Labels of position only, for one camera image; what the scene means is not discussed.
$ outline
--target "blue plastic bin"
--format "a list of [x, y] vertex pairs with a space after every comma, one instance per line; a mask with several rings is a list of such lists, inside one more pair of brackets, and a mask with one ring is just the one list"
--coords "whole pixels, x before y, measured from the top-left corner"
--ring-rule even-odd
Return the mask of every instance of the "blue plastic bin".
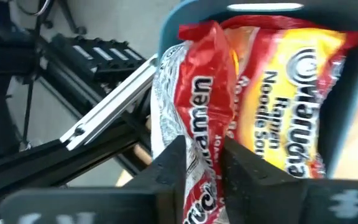
[[[297, 3], [299, 8], [280, 10], [248, 9], [229, 10], [233, 4]], [[158, 55], [169, 47], [179, 44], [178, 27], [181, 24], [205, 20], [223, 21], [244, 14], [283, 15], [313, 21], [333, 30], [358, 30], [358, 0], [187, 0], [181, 2], [165, 21]], [[327, 97], [321, 108], [318, 151], [332, 177], [341, 155], [347, 132], [352, 124], [358, 105], [358, 48], [349, 52], [342, 77]]]

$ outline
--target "yellow ramen package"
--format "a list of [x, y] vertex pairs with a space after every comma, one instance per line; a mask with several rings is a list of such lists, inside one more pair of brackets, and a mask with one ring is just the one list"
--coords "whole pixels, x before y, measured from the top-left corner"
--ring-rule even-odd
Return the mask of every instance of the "yellow ramen package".
[[237, 16], [221, 26], [239, 68], [227, 135], [295, 177], [323, 177], [319, 109], [358, 32], [283, 16]]

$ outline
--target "floor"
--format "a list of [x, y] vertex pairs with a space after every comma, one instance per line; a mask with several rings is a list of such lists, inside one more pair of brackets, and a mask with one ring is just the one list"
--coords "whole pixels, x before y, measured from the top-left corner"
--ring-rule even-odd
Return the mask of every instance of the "floor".
[[[144, 57], [149, 57], [157, 49], [158, 33], [164, 17], [180, 0], [69, 0], [75, 21], [88, 29], [88, 37], [117, 39], [129, 41], [132, 48]], [[24, 0], [26, 8], [35, 9], [34, 0]], [[19, 24], [25, 27], [34, 26], [34, 18], [12, 10]], [[57, 32], [72, 35], [58, 7], [51, 14], [55, 27], [43, 29], [42, 34], [48, 39]], [[14, 97], [9, 106], [19, 124], [24, 120], [24, 108], [27, 89], [16, 85]], [[72, 118], [59, 103], [49, 95], [39, 83], [35, 84], [33, 110], [30, 117], [29, 138], [34, 144], [42, 144], [60, 137], [76, 120]], [[89, 171], [87, 174], [69, 183], [71, 186], [109, 186], [122, 185], [127, 177], [114, 161]], [[335, 178], [358, 179], [358, 112], [349, 133]]]
[[[28, 11], [35, 11], [37, 8], [37, 1], [21, 0], [20, 2]], [[159, 28], [164, 17], [179, 0], [69, 0], [68, 2], [76, 23], [87, 28], [88, 38], [126, 40], [133, 49], [144, 57], [149, 57], [157, 51]], [[11, 4], [11, 16], [18, 24], [28, 28], [35, 26], [33, 17], [24, 15], [13, 3]], [[46, 39], [50, 39], [57, 32], [72, 36], [58, 4], [55, 5], [50, 15], [54, 27], [51, 30], [43, 28], [42, 35]], [[22, 132], [27, 87], [12, 82], [11, 92], [13, 98], [8, 101], [8, 105]], [[77, 122], [39, 82], [35, 83], [32, 102], [29, 140], [35, 146], [59, 138]], [[111, 159], [72, 180], [68, 185], [122, 185], [129, 178], [129, 174], [123, 173], [120, 165]]]

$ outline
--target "plastic wrapper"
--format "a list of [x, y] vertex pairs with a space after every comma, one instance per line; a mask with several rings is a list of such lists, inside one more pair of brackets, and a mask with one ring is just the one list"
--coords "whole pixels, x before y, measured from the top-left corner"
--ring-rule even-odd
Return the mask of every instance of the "plastic wrapper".
[[229, 223], [219, 159], [225, 135], [295, 177], [322, 177], [319, 108], [358, 32], [282, 16], [183, 26], [151, 96], [157, 157], [186, 137], [184, 223]]

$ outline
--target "red ramen package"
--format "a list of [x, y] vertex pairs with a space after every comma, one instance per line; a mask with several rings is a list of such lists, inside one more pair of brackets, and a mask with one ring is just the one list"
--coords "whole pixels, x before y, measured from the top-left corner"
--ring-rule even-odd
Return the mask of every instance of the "red ramen package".
[[180, 27], [152, 87], [152, 150], [186, 137], [183, 223], [229, 223], [219, 167], [227, 135], [297, 178], [324, 177], [319, 109], [358, 32], [283, 16]]

